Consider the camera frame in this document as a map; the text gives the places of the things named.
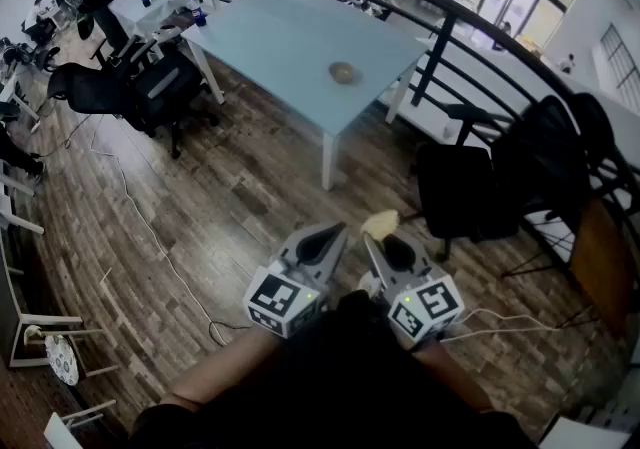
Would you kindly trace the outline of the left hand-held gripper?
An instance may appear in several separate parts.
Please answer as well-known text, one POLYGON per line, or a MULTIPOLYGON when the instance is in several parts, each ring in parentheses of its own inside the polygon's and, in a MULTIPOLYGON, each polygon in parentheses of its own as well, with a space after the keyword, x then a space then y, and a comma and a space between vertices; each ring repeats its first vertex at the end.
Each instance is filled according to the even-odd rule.
POLYGON ((243 298, 257 326, 289 339, 326 313, 328 282, 347 243, 344 222, 301 228, 284 242, 267 267, 259 267, 243 298))

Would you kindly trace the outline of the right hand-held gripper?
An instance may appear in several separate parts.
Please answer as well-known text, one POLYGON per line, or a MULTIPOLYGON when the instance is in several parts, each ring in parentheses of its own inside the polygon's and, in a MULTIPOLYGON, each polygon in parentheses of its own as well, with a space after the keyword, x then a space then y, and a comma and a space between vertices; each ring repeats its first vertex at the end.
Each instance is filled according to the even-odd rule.
POLYGON ((424 246, 406 232, 387 237, 386 260, 376 240, 369 234, 363 241, 372 271, 382 282, 382 297, 389 305, 387 319, 400 334, 417 344, 436 336, 464 311, 464 302, 453 278, 445 274, 433 278, 424 246))

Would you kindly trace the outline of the brown bowl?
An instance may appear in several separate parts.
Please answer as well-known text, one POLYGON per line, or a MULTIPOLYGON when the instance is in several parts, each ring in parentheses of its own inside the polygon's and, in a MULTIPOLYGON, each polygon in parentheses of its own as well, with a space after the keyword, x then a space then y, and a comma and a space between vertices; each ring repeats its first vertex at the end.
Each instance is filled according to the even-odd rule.
POLYGON ((347 62, 334 62, 328 67, 333 81, 339 85, 352 85, 360 81, 360 71, 347 62))

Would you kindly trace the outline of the person's right forearm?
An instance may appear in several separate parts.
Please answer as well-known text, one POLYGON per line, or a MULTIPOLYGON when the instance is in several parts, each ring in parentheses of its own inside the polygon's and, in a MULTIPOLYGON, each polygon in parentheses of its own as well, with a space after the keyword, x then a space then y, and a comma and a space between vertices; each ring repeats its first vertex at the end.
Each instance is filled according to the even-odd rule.
POLYGON ((437 340, 432 339, 420 349, 412 351, 412 355, 469 407, 479 413, 494 410, 485 390, 437 340))

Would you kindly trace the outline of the person's left forearm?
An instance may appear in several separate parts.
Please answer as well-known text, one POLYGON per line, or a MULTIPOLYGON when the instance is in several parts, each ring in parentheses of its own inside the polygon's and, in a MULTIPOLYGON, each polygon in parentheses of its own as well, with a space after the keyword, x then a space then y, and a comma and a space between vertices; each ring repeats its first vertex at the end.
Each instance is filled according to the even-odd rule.
POLYGON ((283 339, 272 332, 253 326, 181 374, 160 403, 177 405, 195 412, 241 383, 282 342, 283 339))

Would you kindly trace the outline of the person's white shoe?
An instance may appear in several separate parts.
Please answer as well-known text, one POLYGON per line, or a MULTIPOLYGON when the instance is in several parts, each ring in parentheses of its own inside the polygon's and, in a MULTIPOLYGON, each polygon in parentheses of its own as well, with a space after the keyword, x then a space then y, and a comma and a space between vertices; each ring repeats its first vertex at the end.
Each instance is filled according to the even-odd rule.
POLYGON ((381 288, 381 281, 371 271, 366 272, 359 280, 357 289, 363 290, 370 298, 375 297, 381 288))

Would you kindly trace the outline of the black armless chair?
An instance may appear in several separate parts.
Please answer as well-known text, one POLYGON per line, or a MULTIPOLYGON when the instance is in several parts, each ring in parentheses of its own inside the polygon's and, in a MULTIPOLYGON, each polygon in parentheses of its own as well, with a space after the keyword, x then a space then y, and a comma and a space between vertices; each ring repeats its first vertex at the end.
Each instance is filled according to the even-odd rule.
POLYGON ((445 112, 462 124, 456 143, 423 144, 415 163, 421 214, 444 243, 439 261, 449 258, 453 240, 511 237, 531 213, 548 210, 571 229, 579 225, 591 192, 588 165, 559 99, 529 105, 488 148, 466 143, 474 126, 493 124, 488 112, 466 104, 445 112))

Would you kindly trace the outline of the person's black clothing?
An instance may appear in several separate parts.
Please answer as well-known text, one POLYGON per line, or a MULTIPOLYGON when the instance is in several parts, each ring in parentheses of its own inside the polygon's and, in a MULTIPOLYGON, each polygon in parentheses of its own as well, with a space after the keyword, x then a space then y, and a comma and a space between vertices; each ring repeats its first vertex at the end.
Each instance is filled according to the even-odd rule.
POLYGON ((362 290, 195 412, 142 411, 126 449, 537 449, 510 414, 479 413, 416 358, 362 290))

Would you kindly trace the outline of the brown wooden board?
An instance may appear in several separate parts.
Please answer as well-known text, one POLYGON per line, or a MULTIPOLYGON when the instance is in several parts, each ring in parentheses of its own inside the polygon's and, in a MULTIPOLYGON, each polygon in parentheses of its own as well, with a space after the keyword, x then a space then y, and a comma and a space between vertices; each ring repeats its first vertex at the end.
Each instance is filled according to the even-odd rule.
POLYGON ((635 266, 621 229, 598 198, 582 210, 570 270, 610 332, 625 336, 635 266))

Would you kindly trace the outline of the light blue white-legged table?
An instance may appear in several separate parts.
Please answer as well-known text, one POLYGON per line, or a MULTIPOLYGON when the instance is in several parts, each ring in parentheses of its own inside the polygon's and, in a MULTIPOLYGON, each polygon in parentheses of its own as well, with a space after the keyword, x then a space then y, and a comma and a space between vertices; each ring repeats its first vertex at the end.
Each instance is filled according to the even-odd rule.
POLYGON ((323 132, 322 186, 336 175, 339 137, 388 88, 395 117, 426 46, 400 29, 335 0, 235 0, 183 34, 212 92, 214 57, 323 132), (339 85, 328 67, 347 62, 357 84, 339 85))

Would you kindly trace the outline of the black office chair grey lumbar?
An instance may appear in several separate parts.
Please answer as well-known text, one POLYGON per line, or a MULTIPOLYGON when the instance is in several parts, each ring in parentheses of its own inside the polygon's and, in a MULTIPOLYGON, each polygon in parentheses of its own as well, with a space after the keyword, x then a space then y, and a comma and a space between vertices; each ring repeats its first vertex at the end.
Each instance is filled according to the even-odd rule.
POLYGON ((171 157, 180 157, 178 143, 181 122, 185 118, 208 120, 212 126, 219 124, 218 117, 208 109, 197 109, 191 103, 211 88, 203 82, 201 70, 185 54, 171 47, 154 63, 148 61, 152 44, 140 47, 121 65, 122 78, 133 95, 136 121, 149 137, 155 136, 160 126, 171 128, 171 157))

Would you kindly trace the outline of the black metal railing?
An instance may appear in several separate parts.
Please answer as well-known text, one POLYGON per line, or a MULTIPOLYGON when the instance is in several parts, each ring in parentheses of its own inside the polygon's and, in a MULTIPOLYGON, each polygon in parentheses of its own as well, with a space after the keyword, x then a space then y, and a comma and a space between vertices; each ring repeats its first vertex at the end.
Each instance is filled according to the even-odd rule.
POLYGON ((559 99, 574 124, 588 165, 591 192, 582 210, 590 199, 600 199, 621 229, 633 258, 629 315, 640 306, 640 167, 627 161, 621 151, 622 133, 612 114, 593 95, 573 91, 522 45, 511 42, 469 9, 451 0, 419 1, 442 10, 443 21, 430 23, 390 2, 371 0, 430 34, 427 61, 416 67, 419 81, 411 88, 412 104, 430 101, 428 88, 435 85, 451 97, 450 103, 436 102, 441 112, 446 114, 449 104, 485 110, 493 124, 476 125, 469 135, 489 145, 529 105, 547 96, 559 99))

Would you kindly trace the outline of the blue patterned round plate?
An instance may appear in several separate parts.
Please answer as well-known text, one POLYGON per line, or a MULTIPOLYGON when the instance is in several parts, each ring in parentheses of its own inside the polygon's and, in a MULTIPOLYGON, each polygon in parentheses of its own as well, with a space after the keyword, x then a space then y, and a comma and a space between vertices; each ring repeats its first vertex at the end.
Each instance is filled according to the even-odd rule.
POLYGON ((56 377, 68 386, 76 386, 80 381, 80 368, 74 348, 62 335, 45 337, 45 350, 51 369, 56 377))

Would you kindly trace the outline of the glass entrance doors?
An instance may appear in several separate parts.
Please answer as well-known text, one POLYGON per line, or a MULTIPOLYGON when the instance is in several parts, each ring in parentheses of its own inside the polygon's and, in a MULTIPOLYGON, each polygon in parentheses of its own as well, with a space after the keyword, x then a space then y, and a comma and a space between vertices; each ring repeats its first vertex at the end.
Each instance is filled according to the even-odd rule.
POLYGON ((481 0, 478 14, 496 27, 508 23, 512 38, 543 48, 566 10, 559 0, 481 0))

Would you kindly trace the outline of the white frame furniture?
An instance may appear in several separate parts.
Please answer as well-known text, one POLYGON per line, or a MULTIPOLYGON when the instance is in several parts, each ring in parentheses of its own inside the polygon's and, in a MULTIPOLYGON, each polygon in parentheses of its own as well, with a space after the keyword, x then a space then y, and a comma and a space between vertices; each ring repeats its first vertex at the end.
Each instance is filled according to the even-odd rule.
POLYGON ((91 370, 85 366, 79 354, 76 341, 102 336, 106 333, 104 329, 88 327, 79 316, 30 313, 19 299, 18 287, 25 273, 10 265, 11 256, 7 252, 11 249, 11 231, 22 228, 42 235, 44 229, 14 213, 11 195, 19 192, 32 197, 35 191, 6 175, 3 165, 4 162, 0 160, 0 360, 9 369, 51 369, 45 350, 45 337, 62 335, 74 348, 81 373, 79 383, 85 378, 117 370, 116 364, 91 370))

